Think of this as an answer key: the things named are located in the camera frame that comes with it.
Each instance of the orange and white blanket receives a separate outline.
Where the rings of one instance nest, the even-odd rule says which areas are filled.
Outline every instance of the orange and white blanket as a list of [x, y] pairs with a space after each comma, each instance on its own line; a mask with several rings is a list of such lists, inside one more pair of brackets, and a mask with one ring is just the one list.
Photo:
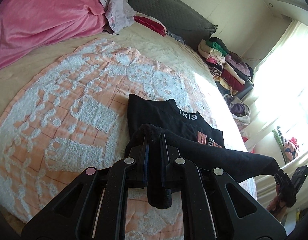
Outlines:
[[[174, 98], [215, 128], [235, 127], [217, 88], [195, 77], [107, 39], [61, 57], [24, 86], [0, 117], [0, 203], [27, 222], [86, 167], [103, 169], [123, 158], [130, 93]], [[219, 108], [228, 112], [222, 121], [215, 118]], [[225, 131], [224, 142], [244, 150]], [[256, 197], [254, 181], [242, 186]], [[127, 209], [125, 239], [182, 238], [179, 193], [171, 208], [158, 210], [147, 203], [145, 189], [130, 189]]]

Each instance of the pink blanket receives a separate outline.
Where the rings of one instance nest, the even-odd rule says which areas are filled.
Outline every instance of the pink blanket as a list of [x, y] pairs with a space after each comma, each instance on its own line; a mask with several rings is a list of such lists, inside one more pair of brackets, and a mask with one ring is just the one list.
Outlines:
[[99, 0], [3, 0], [0, 69], [40, 46], [102, 32], [104, 14]]

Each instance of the silver screw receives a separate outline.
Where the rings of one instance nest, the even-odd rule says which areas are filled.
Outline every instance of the silver screw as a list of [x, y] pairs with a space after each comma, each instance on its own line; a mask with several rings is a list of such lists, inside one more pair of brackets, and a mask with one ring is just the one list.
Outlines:
[[131, 157], [127, 157], [127, 158], [124, 160], [124, 162], [125, 162], [126, 164], [132, 164], [132, 163], [134, 162], [134, 159], [131, 158]]
[[184, 163], [185, 163], [185, 160], [184, 160], [183, 158], [177, 158], [177, 159], [175, 159], [175, 162], [176, 162], [177, 164], [184, 164]]
[[87, 175], [93, 175], [93, 174], [95, 174], [95, 172], [96, 172], [96, 169], [93, 168], [93, 167], [89, 167], [89, 168], [86, 170], [86, 174], [87, 174]]
[[214, 169], [214, 174], [218, 175], [218, 176], [221, 176], [221, 175], [224, 174], [224, 171], [222, 169], [220, 169], [220, 168], [216, 168], [216, 169]]

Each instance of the sheer curtain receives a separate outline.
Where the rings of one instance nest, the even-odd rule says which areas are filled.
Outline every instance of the sheer curtain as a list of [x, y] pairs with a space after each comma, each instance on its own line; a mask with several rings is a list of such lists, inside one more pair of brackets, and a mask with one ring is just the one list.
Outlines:
[[[254, 70], [254, 88], [244, 98], [251, 108], [251, 123], [245, 133], [247, 149], [277, 125], [308, 121], [308, 27], [293, 20], [279, 42]], [[302, 126], [300, 134], [305, 132]], [[290, 176], [298, 166], [308, 165], [308, 143], [303, 154], [283, 167]], [[258, 200], [268, 205], [275, 194], [273, 177], [256, 179]], [[308, 201], [308, 178], [298, 195], [298, 204]]]

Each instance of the gray headboard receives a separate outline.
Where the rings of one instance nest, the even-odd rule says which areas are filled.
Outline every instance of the gray headboard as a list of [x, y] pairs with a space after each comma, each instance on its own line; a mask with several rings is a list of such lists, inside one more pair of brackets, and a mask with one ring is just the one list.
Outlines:
[[167, 30], [181, 36], [194, 50], [202, 39], [209, 39], [217, 29], [180, 0], [129, 0], [128, 3], [135, 11], [161, 21]]

